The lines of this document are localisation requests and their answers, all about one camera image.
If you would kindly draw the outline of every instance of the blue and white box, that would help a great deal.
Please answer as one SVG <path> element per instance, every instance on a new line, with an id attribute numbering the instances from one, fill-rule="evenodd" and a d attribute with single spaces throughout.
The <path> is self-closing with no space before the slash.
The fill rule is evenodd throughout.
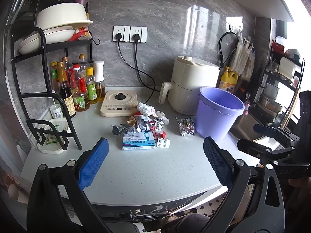
<path id="1" fill-rule="evenodd" d="M 139 132 L 138 136 L 125 135 L 123 137 L 123 150 L 154 149 L 155 146 L 155 139 L 151 131 Z"/>

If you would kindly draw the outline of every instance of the sink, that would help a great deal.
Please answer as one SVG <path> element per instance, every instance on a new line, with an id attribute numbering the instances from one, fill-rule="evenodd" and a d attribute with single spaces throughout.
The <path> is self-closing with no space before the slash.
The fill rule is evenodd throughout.
<path id="1" fill-rule="evenodd" d="M 252 129 L 257 123 L 261 124 L 250 113 L 248 113 L 247 116 L 241 115 L 235 120 L 230 132 L 238 139 L 245 138 L 247 140 L 255 141 L 263 137 L 262 135 L 254 132 Z"/>

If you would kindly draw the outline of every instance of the white spray bottle cap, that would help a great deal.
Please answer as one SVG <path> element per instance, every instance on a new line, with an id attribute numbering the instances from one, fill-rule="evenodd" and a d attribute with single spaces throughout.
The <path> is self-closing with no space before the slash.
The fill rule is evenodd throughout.
<path id="1" fill-rule="evenodd" d="M 104 75 L 103 75 L 104 62 L 102 60 L 94 61 L 93 67 L 94 67 L 95 81 L 97 82 L 103 81 L 104 80 Z"/>

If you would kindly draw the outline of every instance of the blue textured pad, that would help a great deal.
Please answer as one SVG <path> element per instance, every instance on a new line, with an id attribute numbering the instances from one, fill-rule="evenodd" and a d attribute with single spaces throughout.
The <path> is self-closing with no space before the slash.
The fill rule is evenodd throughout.
<path id="1" fill-rule="evenodd" d="M 109 152 L 108 140 L 103 139 L 101 143 L 94 149 L 88 160 L 80 169 L 79 187 L 83 191 L 85 187 L 89 187 L 95 178 L 99 168 L 103 164 Z"/>
<path id="2" fill-rule="evenodd" d="M 208 138 L 204 140 L 203 150 L 220 183 L 230 189 L 232 186 L 231 169 Z"/>

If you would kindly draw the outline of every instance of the white cabinet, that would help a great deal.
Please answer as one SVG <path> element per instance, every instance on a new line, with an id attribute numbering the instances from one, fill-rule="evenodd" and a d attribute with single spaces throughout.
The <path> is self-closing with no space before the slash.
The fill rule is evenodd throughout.
<path id="1" fill-rule="evenodd" d="M 288 0 L 234 0 L 256 17 L 273 18 L 293 22 L 293 17 L 286 5 Z"/>

